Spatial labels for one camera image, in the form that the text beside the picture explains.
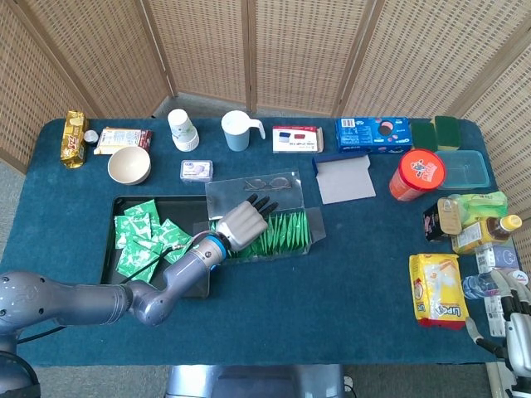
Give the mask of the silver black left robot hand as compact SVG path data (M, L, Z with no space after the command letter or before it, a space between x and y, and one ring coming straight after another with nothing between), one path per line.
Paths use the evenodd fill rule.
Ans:
M242 251L268 228L266 218L278 205L268 196L251 194L217 222L215 233L229 250Z

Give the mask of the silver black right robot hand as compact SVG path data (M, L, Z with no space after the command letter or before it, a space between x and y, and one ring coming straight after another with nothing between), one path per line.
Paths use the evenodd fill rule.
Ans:
M505 360L516 377L530 378L530 290L517 279L497 269L490 271L499 288L505 320L505 346L490 342L468 317L465 326L472 341Z

